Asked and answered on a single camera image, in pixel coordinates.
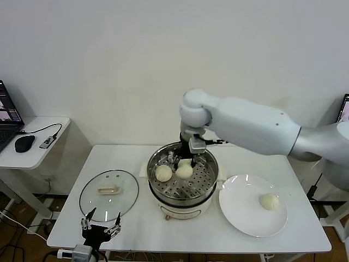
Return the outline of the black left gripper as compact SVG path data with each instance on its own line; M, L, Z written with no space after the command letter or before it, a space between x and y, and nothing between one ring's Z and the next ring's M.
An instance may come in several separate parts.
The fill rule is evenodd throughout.
M81 218L83 245L90 247L100 247L102 243L109 242L112 236L116 236L121 230L121 213L118 214L113 226L107 228L101 225L91 225L92 217L96 211L96 207Z

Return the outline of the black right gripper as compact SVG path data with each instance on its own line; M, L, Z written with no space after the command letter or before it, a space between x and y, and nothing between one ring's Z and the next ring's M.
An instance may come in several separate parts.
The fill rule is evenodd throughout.
M203 154L203 145L202 142L199 143L199 148L193 148L192 142L190 139L192 138L191 134L180 132L180 146L174 149L172 155L168 156L168 164L172 168L173 171L178 169L178 163L180 160L189 159L191 167L194 169L196 164L199 162L199 154ZM194 135L194 142L198 142L198 135Z

